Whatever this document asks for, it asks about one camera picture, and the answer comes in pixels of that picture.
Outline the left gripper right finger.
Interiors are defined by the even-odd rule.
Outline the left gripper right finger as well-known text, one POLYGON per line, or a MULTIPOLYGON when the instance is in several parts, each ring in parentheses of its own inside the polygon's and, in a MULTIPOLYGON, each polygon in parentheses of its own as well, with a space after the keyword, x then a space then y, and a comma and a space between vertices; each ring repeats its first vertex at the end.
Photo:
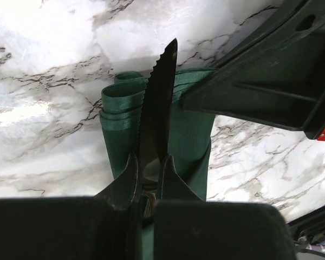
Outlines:
POLYGON ((263 203, 201 200, 162 163, 154 206, 154 259, 296 259, 279 211, 263 203))

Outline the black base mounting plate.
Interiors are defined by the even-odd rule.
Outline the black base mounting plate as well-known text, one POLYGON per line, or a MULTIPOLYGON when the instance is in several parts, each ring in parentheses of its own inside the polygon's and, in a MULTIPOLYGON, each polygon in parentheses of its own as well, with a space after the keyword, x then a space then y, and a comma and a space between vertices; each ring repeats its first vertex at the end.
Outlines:
POLYGON ((325 206, 288 223, 294 241, 305 237, 311 245, 325 242, 325 206))

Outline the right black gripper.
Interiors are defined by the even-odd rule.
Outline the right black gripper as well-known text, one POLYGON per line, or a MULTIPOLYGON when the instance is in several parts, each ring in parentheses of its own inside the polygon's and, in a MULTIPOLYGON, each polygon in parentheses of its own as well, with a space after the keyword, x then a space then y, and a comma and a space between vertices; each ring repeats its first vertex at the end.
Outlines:
POLYGON ((317 1, 283 1, 183 96, 187 111, 226 115, 316 140, 325 129, 325 23, 317 1))

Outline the dark green cloth napkin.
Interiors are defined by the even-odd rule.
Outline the dark green cloth napkin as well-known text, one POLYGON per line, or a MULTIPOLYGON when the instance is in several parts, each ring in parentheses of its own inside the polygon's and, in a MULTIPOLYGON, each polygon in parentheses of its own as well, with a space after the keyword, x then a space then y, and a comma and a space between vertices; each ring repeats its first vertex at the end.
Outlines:
POLYGON ((156 190, 144 191, 138 174, 137 146, 141 104, 149 79, 129 71, 101 92, 100 123, 114 177, 102 191, 112 217, 102 229, 99 259, 199 259, 209 256, 205 203, 210 133, 215 117, 182 110, 181 96, 211 74, 181 70, 172 96, 168 156, 158 162, 156 190))

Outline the black knife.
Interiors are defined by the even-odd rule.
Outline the black knife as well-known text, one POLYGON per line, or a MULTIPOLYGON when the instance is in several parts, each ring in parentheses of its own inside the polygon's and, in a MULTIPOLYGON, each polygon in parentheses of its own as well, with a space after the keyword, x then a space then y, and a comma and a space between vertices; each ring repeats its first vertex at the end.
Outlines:
POLYGON ((145 88, 139 122, 139 171, 142 195, 155 200, 160 165, 167 155, 178 41, 173 39, 159 56, 145 88))

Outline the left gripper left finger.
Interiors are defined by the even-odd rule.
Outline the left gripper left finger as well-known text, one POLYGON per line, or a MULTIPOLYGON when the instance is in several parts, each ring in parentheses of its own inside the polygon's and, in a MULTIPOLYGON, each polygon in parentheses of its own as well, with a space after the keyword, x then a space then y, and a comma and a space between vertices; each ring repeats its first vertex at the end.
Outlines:
POLYGON ((0 199, 0 259, 138 259, 134 154, 95 196, 0 199))

